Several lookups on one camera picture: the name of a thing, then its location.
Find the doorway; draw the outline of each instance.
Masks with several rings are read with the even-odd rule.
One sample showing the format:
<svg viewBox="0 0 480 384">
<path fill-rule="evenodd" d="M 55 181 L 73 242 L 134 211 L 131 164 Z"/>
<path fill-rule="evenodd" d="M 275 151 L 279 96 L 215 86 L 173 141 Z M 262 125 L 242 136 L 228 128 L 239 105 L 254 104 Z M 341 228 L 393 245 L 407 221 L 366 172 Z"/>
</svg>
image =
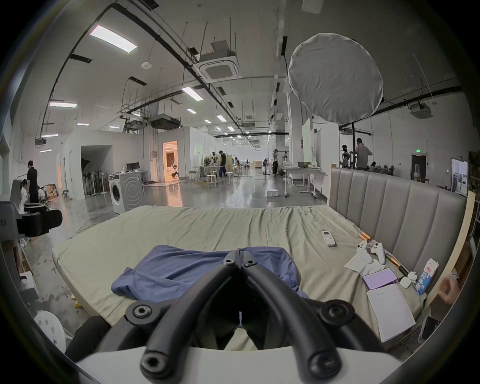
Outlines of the doorway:
<svg viewBox="0 0 480 384">
<path fill-rule="evenodd" d="M 412 165 L 410 169 L 410 180 L 425 182 L 425 174 L 427 171 L 427 156 L 412 155 Z"/>
<path fill-rule="evenodd" d="M 163 174 L 165 181 L 179 179 L 179 161 L 177 142 L 163 143 Z"/>
</svg>

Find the man in gray shirt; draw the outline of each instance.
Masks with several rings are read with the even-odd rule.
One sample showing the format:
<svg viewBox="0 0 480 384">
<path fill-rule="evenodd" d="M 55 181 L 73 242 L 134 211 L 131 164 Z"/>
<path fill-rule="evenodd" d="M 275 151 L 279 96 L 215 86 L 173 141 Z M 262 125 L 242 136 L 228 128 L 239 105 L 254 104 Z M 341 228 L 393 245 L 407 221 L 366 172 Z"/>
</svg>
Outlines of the man in gray shirt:
<svg viewBox="0 0 480 384">
<path fill-rule="evenodd" d="M 355 148 L 357 154 L 357 169 L 362 171 L 367 170 L 368 156 L 372 156 L 373 153 L 366 146 L 363 145 L 361 138 L 357 139 L 357 148 Z"/>
</svg>

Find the hand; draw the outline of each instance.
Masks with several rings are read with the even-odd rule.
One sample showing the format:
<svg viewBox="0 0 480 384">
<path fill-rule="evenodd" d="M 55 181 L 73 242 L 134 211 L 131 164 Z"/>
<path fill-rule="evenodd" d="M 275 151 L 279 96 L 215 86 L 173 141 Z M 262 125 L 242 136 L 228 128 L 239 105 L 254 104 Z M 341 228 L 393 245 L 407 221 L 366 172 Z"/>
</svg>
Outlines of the hand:
<svg viewBox="0 0 480 384">
<path fill-rule="evenodd" d="M 452 276 L 446 276 L 440 283 L 440 290 L 438 296 L 449 305 L 453 305 L 458 295 L 460 294 L 460 286 L 457 280 Z"/>
</svg>

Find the upholstered headboard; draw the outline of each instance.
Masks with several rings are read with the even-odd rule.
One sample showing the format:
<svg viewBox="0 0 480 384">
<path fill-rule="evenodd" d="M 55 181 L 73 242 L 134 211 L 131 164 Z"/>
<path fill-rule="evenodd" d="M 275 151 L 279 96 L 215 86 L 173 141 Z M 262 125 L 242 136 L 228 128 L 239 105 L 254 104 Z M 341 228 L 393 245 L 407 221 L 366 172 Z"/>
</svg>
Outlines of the upholstered headboard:
<svg viewBox="0 0 480 384">
<path fill-rule="evenodd" d="M 467 199 L 417 181 L 332 168 L 328 205 L 381 242 L 417 276 L 427 261 L 448 262 L 464 221 Z"/>
</svg>

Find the person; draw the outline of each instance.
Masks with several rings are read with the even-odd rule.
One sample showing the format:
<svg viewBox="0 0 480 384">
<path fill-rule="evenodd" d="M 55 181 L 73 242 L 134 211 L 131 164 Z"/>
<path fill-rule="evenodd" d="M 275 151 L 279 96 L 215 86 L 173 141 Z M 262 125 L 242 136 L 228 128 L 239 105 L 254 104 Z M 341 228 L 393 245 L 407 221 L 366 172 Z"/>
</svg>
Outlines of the person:
<svg viewBox="0 0 480 384">
<path fill-rule="evenodd" d="M 364 144 L 361 138 L 357 139 L 357 148 L 355 148 L 357 154 L 357 169 L 366 171 L 368 165 L 368 156 L 372 156 L 373 153 Z"/>
<path fill-rule="evenodd" d="M 445 276 L 440 282 L 438 296 L 440 296 L 445 304 L 453 305 L 459 294 L 460 285 L 458 285 L 456 278 L 452 275 Z"/>
<path fill-rule="evenodd" d="M 227 172 L 227 169 L 225 168 L 225 165 L 227 164 L 227 155 L 223 153 L 223 151 L 218 151 L 220 154 L 220 168 L 218 170 L 218 177 L 223 177 L 225 173 Z"/>
<path fill-rule="evenodd" d="M 273 169 L 272 173 L 276 175 L 276 172 L 278 170 L 278 149 L 273 150 Z"/>
<path fill-rule="evenodd" d="M 36 182 L 37 171 L 33 168 L 33 161 L 28 162 L 27 183 L 30 194 L 30 204 L 38 204 L 38 184 Z"/>
<path fill-rule="evenodd" d="M 342 149 L 342 168 L 350 168 L 351 155 L 348 152 L 347 146 L 345 144 L 342 145 Z"/>
</svg>

